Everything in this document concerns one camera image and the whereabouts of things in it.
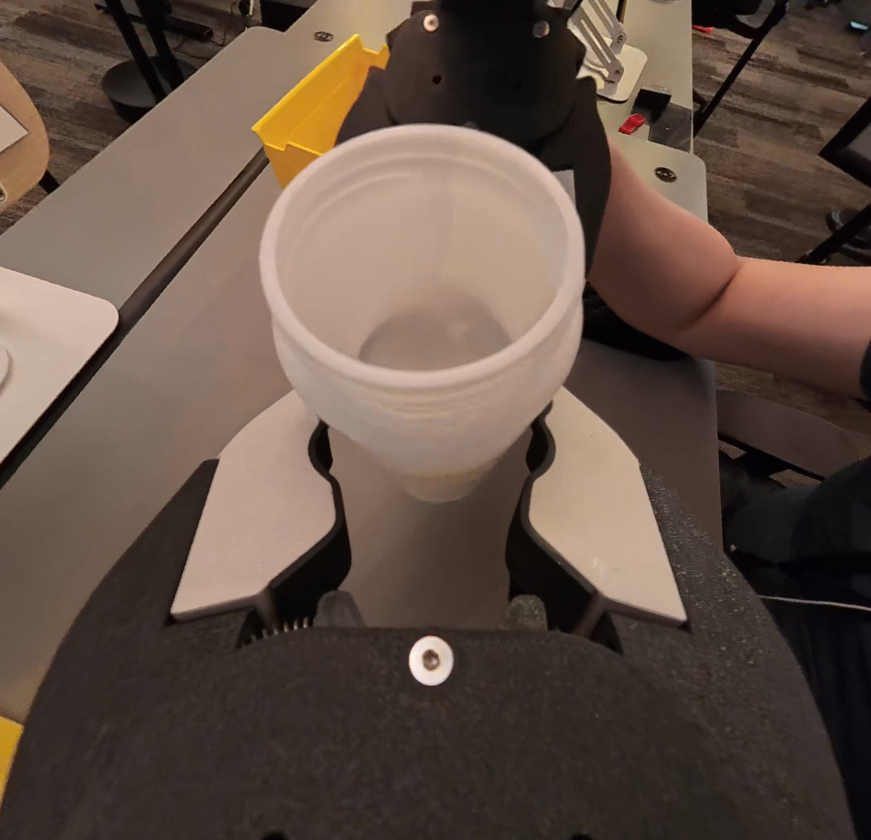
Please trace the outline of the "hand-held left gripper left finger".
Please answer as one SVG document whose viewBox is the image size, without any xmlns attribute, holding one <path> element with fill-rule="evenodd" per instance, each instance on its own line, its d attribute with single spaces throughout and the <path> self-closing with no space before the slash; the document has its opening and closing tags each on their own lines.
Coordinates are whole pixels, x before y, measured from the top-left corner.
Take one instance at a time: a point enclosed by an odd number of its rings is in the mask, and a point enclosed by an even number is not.
<svg viewBox="0 0 871 840">
<path fill-rule="evenodd" d="M 314 617 L 351 566 L 328 428 L 291 391 L 220 454 L 171 605 L 176 621 L 254 609 L 263 623 Z"/>
</svg>

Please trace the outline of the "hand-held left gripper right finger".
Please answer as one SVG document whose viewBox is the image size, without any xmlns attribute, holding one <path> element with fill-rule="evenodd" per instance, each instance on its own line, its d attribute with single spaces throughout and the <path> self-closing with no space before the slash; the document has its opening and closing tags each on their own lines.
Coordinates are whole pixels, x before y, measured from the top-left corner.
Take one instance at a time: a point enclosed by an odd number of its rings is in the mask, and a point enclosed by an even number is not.
<svg viewBox="0 0 871 840">
<path fill-rule="evenodd" d="M 687 612 L 637 457 L 571 392 L 531 425 L 507 538 L 514 595 L 549 627 L 592 633 L 607 613 L 682 628 Z"/>
</svg>

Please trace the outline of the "yellow plastic bin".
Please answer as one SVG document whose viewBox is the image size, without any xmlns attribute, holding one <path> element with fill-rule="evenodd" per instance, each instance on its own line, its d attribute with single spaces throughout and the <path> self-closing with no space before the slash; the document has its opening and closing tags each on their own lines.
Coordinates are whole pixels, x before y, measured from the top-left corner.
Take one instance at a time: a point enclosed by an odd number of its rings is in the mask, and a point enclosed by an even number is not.
<svg viewBox="0 0 871 840">
<path fill-rule="evenodd" d="M 0 795 L 3 800 L 10 770 L 24 728 L 10 718 L 0 718 Z"/>
<path fill-rule="evenodd" d="M 280 188 L 336 143 L 369 70 L 385 69 L 387 44 L 368 49 L 355 34 L 319 63 L 253 126 Z"/>
</svg>

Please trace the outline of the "white plastic bottle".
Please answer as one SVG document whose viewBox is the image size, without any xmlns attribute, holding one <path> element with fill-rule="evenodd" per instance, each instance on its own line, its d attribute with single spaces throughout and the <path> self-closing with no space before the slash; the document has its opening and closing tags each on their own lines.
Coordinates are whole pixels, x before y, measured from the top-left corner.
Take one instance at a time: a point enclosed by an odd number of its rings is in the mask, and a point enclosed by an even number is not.
<svg viewBox="0 0 871 840">
<path fill-rule="evenodd" d="M 427 500 L 461 498 L 577 355 L 585 237 L 528 152 L 379 129 L 281 193 L 259 244 L 279 362 L 311 413 Z"/>
</svg>

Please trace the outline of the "person's right forearm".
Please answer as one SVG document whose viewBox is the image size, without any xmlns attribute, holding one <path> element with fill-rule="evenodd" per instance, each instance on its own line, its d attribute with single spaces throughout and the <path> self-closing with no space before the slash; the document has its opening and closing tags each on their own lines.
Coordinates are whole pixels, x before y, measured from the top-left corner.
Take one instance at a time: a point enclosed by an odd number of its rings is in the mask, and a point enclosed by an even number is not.
<svg viewBox="0 0 871 840">
<path fill-rule="evenodd" d="M 622 320 L 693 357 L 869 400 L 869 268 L 742 257 L 608 144 L 587 279 Z"/>
</svg>

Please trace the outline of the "small white stand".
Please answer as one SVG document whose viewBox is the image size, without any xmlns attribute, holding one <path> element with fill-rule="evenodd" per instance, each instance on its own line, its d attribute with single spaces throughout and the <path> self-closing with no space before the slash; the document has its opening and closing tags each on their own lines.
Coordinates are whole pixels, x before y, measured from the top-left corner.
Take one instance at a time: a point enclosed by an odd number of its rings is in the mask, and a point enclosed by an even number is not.
<svg viewBox="0 0 871 840">
<path fill-rule="evenodd" d="M 600 99 L 622 104 L 639 89 L 648 57 L 629 43 L 626 27 L 617 18 L 617 5 L 618 0 L 582 0 L 571 13 L 568 28 L 585 51 L 577 77 L 591 77 Z"/>
</svg>

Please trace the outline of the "black textured pad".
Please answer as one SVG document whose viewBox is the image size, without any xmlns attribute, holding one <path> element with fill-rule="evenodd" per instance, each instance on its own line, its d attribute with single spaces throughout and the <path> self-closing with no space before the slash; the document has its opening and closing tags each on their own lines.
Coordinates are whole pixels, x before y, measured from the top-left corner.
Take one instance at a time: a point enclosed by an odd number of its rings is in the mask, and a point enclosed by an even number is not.
<svg viewBox="0 0 871 840">
<path fill-rule="evenodd" d="M 614 350 L 658 362 L 671 363 L 688 355 L 621 319 L 595 289 L 586 284 L 582 293 L 582 338 Z"/>
</svg>

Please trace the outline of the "grey chair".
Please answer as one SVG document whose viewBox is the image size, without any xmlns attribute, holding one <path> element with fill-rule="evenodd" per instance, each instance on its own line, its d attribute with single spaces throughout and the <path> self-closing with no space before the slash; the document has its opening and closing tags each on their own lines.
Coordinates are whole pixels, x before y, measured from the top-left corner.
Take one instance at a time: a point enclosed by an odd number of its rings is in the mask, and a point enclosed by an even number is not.
<svg viewBox="0 0 871 840">
<path fill-rule="evenodd" d="M 821 481 L 869 459 L 869 439 L 781 403 L 718 390 L 716 410 L 719 440 L 761 476 L 792 471 Z"/>
</svg>

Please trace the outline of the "black metal stand leg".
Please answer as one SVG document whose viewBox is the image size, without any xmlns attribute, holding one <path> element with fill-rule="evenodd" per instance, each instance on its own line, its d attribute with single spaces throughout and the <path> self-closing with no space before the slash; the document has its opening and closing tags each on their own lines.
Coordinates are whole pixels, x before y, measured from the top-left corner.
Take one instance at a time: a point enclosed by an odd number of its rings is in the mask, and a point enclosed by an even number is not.
<svg viewBox="0 0 871 840">
<path fill-rule="evenodd" d="M 212 29 L 172 14 L 165 0 L 98 0 L 98 10 L 109 15 L 125 44 L 127 59 L 103 75 L 103 94 L 114 112 L 132 125 L 196 74 L 194 65 L 171 47 L 167 35 L 182 40 L 208 41 Z"/>
</svg>

